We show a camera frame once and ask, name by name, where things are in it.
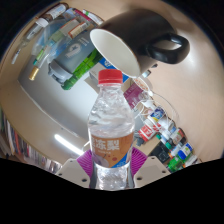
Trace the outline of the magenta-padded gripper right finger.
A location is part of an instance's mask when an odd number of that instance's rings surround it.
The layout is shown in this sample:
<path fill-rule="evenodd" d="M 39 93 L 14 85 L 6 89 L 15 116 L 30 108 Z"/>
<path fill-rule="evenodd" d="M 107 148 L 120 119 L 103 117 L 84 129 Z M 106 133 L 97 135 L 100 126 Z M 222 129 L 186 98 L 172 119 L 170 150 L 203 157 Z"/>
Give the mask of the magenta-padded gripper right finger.
<path fill-rule="evenodd" d="M 137 148 L 132 149 L 128 184 L 130 188 L 141 188 L 169 175 L 170 172 L 155 156 L 147 156 Z"/>

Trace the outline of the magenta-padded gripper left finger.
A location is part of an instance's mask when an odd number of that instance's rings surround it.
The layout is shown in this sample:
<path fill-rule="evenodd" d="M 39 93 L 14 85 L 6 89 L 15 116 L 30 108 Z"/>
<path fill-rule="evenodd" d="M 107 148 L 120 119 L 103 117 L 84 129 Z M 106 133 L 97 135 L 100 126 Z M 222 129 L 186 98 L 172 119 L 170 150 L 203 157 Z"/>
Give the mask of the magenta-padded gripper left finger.
<path fill-rule="evenodd" d="M 94 171 L 92 153 L 87 150 L 77 159 L 68 159 L 56 175 L 83 188 L 94 189 L 97 183 Z"/>

